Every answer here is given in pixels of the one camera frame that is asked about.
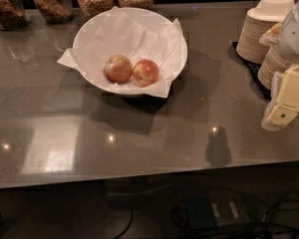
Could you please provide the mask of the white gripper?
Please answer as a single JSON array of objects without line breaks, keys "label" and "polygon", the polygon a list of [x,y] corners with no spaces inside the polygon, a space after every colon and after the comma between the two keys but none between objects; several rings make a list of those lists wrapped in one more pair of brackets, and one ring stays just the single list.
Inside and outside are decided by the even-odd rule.
[{"label": "white gripper", "polygon": [[[286,15],[259,39],[265,46],[278,44],[282,58],[299,64],[299,0]],[[299,65],[284,73],[275,72],[271,84],[271,101],[266,108],[267,127],[285,127],[299,114]]]}]

